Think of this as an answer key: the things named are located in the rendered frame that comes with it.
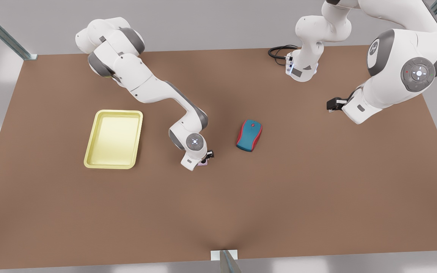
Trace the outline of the blue and red computer mouse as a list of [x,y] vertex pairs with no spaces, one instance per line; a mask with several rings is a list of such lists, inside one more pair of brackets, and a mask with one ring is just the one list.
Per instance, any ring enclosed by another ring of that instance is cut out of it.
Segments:
[[244,151],[252,152],[257,145],[261,133],[261,123],[251,119],[245,120],[238,133],[236,147]]

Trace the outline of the pale yellow tray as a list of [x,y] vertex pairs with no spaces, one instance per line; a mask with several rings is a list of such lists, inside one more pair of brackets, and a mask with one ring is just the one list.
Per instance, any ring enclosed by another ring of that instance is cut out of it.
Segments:
[[96,113],[84,165],[89,169],[131,169],[136,162],[143,114],[138,110]]

